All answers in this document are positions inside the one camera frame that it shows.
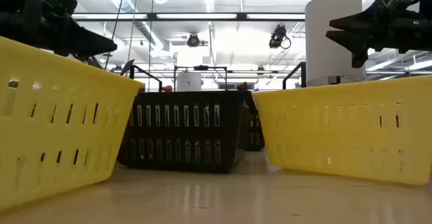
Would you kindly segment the white cylindrical container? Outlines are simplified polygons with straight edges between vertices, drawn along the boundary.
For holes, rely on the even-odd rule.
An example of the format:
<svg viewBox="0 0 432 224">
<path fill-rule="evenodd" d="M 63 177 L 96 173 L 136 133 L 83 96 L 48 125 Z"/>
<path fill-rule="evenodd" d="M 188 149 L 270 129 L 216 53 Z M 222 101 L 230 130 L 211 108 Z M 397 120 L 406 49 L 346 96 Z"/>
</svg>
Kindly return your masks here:
<svg viewBox="0 0 432 224">
<path fill-rule="evenodd" d="M 183 72 L 176 78 L 176 81 L 178 92 L 200 91 L 202 89 L 202 77 L 199 73 Z"/>
</svg>

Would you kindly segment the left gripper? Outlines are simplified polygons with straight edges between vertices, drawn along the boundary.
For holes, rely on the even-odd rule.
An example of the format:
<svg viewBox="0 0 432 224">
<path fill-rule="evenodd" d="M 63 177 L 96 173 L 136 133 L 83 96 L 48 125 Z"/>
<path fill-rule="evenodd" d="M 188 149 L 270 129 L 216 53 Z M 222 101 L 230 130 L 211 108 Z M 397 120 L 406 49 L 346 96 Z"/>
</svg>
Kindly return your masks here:
<svg viewBox="0 0 432 224">
<path fill-rule="evenodd" d="M 56 54 L 77 55 L 103 69 L 94 55 L 115 51 L 112 39 L 79 25 L 71 15 L 76 0 L 0 0 L 0 36 Z"/>
</svg>

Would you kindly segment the white shade lamp wooden base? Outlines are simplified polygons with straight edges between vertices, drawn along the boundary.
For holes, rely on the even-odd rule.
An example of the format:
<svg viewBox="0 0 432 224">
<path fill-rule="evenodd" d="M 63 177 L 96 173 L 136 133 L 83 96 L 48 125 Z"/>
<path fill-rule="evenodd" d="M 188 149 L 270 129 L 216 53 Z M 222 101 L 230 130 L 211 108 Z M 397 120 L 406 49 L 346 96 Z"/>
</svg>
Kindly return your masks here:
<svg viewBox="0 0 432 224">
<path fill-rule="evenodd" d="M 351 52 L 326 37 L 329 21 L 362 11 L 362 0 L 311 0 L 305 7 L 306 83 L 347 84 L 366 79 L 365 68 L 351 67 Z"/>
</svg>

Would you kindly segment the yellow slotted plastic basket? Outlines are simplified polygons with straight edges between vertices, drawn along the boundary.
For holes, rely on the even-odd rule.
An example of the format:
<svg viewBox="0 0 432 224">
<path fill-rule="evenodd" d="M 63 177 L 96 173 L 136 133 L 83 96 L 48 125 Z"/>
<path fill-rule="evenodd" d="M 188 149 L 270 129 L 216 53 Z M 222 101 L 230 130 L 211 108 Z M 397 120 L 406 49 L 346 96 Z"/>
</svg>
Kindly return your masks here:
<svg viewBox="0 0 432 224">
<path fill-rule="evenodd" d="M 432 75 L 254 94 L 269 162 L 423 186 L 432 176 Z"/>
<path fill-rule="evenodd" d="M 109 178 L 141 88 L 0 37 L 0 212 Z"/>
</svg>

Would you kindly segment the wooden shelf black metal frame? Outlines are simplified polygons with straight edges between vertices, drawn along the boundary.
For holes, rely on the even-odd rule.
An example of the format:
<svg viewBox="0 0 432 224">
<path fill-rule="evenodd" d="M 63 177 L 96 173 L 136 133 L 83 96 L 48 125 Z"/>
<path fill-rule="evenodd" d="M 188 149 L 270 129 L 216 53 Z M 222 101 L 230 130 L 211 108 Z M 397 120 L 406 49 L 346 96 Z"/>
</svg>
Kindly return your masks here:
<svg viewBox="0 0 432 224">
<path fill-rule="evenodd" d="M 285 74 L 285 77 L 283 78 L 282 81 L 282 88 L 285 90 L 287 88 L 286 82 L 288 79 L 290 79 L 294 74 L 299 74 L 299 78 L 300 78 L 300 87 L 304 88 L 306 87 L 306 62 L 302 61 L 300 62 L 298 65 L 296 65 L 294 67 L 294 69 L 292 70 L 265 70 L 265 69 L 256 69 L 256 70 L 232 70 L 232 69 L 228 69 L 228 74 L 256 74 L 257 76 L 263 76 L 264 74 L 275 74 L 276 76 L 279 74 Z M 138 67 L 137 65 L 134 64 L 134 69 L 131 69 L 129 72 L 129 77 L 131 79 L 135 78 L 135 74 L 145 74 L 147 75 L 149 78 L 152 78 L 156 81 L 158 81 L 158 91 L 162 92 L 162 87 L 163 87 L 163 82 L 156 76 L 154 76 L 152 73 L 143 70 L 141 67 Z"/>
</svg>

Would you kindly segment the black overhead beam with lights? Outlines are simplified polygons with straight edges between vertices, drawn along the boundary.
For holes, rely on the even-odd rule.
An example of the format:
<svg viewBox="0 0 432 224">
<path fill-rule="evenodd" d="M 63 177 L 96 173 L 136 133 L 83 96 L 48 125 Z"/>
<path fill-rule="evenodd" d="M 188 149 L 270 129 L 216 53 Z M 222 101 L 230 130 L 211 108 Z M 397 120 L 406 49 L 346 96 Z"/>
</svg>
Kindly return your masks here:
<svg viewBox="0 0 432 224">
<path fill-rule="evenodd" d="M 304 13 L 75 13 L 78 22 L 304 22 Z"/>
</svg>

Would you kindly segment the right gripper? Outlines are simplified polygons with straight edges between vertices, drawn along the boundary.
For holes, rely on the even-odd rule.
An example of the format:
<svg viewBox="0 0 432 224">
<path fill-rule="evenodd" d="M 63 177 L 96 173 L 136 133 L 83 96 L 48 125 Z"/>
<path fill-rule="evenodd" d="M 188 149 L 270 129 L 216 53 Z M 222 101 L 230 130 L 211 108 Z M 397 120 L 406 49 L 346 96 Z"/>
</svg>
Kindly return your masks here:
<svg viewBox="0 0 432 224">
<path fill-rule="evenodd" d="M 342 30 L 374 30 L 371 48 L 432 51 L 432 0 L 375 0 L 366 10 L 333 19 L 326 37 L 352 55 L 352 67 L 361 68 L 368 59 L 366 39 Z"/>
</svg>

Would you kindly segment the black round hanging device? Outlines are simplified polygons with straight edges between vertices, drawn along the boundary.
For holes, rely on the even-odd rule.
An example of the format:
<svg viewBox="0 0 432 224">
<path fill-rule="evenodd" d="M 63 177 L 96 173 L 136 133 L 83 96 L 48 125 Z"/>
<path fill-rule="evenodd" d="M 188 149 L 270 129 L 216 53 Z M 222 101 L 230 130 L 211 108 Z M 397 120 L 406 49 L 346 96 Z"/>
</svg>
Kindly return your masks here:
<svg viewBox="0 0 432 224">
<path fill-rule="evenodd" d="M 190 36 L 188 37 L 186 44 L 189 47 L 198 47 L 200 45 L 200 39 L 197 33 L 190 33 Z"/>
</svg>

